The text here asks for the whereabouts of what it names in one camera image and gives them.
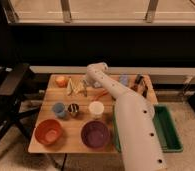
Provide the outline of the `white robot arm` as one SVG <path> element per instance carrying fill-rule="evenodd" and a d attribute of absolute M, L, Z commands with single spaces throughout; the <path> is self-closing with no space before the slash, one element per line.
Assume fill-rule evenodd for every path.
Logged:
<path fill-rule="evenodd" d="M 153 104 L 108 76 L 106 63 L 87 66 L 84 80 L 101 84 L 115 99 L 114 112 L 125 171 L 165 171 L 166 161 L 153 124 Z"/>

